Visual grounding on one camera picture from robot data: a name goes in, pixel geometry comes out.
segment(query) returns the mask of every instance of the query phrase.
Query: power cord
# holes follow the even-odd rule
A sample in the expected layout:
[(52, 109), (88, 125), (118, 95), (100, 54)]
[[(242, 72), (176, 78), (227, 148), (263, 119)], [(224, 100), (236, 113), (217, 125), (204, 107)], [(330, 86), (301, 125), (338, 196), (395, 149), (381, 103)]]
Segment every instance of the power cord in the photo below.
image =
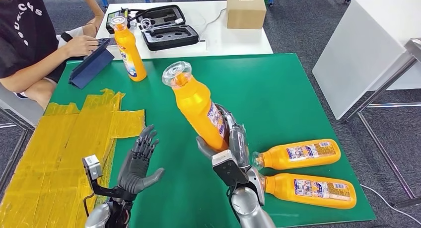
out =
[(386, 203), (386, 205), (388, 205), (390, 208), (392, 208), (393, 210), (395, 210), (395, 211), (397, 211), (397, 212), (399, 212), (400, 214), (403, 214), (403, 215), (405, 215), (405, 216), (407, 216), (407, 217), (409, 217), (409, 218), (411, 218), (412, 220), (414, 220), (416, 223), (418, 223), (420, 226), (421, 226), (421, 222), (419, 222), (417, 219), (415, 219), (414, 217), (412, 217), (411, 215), (409, 215), (409, 214), (407, 214), (407, 213), (405, 213), (405, 212), (403, 212), (403, 211), (399, 211), (398, 209), (396, 209), (396, 208), (394, 208), (394, 207), (392, 207), (387, 201), (386, 201), (386, 199), (384, 199), (383, 197), (382, 197), (382, 195), (380, 195), (378, 192), (376, 192), (374, 189), (372, 189), (371, 187), (367, 187), (367, 186), (365, 186), (365, 185), (362, 185), (362, 184), (360, 184), (361, 185), (361, 187), (363, 187), (363, 188), (366, 188), (366, 189), (368, 189), (368, 190), (370, 190), (370, 191), (372, 191), (372, 192), (374, 192), (377, 196), (379, 196), (385, 203)]
[(140, 28), (142, 31), (148, 30), (152, 28), (152, 22), (149, 18), (143, 18), (140, 22)]
[(205, 25), (204, 29), (203, 29), (203, 30), (202, 30), (202, 32), (199, 34), (199, 41), (200, 41), (200, 39), (201, 39), (201, 37), (202, 37), (202, 34), (206, 31), (206, 28), (208, 27), (208, 25), (209, 25), (209, 24), (211, 24), (211, 23), (213, 23), (213, 22), (215, 22), (215, 21), (217, 21), (217, 20), (221, 17), (222, 12), (223, 12), (223, 11), (225, 11), (225, 10), (226, 10), (226, 8), (221, 9), (221, 11), (219, 12), (219, 15), (218, 15), (218, 17), (216, 17), (216, 19), (212, 20), (212, 21), (211, 21), (211, 22), (209, 22), (209, 23), (206, 23), (206, 25)]

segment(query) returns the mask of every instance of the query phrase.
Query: cardboard box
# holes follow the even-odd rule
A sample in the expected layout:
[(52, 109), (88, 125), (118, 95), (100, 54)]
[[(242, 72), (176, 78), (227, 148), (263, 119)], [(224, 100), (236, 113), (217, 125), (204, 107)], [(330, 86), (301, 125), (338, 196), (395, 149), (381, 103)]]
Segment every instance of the cardboard box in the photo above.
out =
[(265, 15), (264, 0), (226, 0), (227, 28), (261, 29)]

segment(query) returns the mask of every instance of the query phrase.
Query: robotic hand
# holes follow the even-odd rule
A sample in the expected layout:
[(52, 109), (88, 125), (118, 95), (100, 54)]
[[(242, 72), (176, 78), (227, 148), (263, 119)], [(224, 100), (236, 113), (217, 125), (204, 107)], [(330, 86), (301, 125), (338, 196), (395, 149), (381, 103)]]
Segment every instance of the robotic hand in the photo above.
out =
[[(112, 189), (101, 187), (97, 179), (102, 176), (101, 165), (95, 155), (82, 159), (86, 175), (88, 176), (93, 194), (86, 197), (85, 205), (88, 219), (85, 228), (125, 228), (127, 227), (133, 206), (133, 201), (138, 193), (160, 180), (164, 173), (159, 168), (154, 174), (146, 177), (150, 157), (158, 144), (158, 140), (152, 142), (156, 131), (153, 125), (146, 127), (135, 142), (133, 148), (120, 168), (118, 185)], [(108, 196), (108, 202), (101, 204), (92, 211), (87, 211), (86, 199), (94, 195)]]
[(257, 169), (250, 165), (246, 132), (237, 124), (231, 112), (216, 104), (229, 127), (228, 150), (216, 153), (201, 138), (196, 137), (199, 150), (212, 160), (212, 168), (229, 187), (227, 196), (242, 228), (275, 228), (262, 209), (265, 195)]

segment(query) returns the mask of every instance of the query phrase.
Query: yellow plastic sheet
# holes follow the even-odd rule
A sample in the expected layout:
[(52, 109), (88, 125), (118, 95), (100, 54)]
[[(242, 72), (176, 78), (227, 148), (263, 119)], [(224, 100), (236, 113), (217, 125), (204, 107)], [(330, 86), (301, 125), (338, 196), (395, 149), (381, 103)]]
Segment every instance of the yellow plastic sheet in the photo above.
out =
[[(92, 193), (81, 159), (95, 154), (108, 186), (116, 138), (139, 135), (144, 111), (119, 111), (124, 94), (109, 89), (74, 103), (50, 103), (0, 204), (1, 228), (81, 228)], [(92, 210), (95, 199), (87, 200)]]

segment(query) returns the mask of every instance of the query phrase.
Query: person's knee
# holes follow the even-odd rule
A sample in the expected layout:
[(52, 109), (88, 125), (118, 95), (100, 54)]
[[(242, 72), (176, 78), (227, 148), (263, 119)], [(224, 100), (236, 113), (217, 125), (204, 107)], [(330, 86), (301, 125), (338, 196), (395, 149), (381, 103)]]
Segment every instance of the person's knee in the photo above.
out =
[(30, 86), (25, 91), (25, 95), (29, 99), (35, 100), (45, 110), (55, 88), (56, 85), (54, 83), (42, 79)]

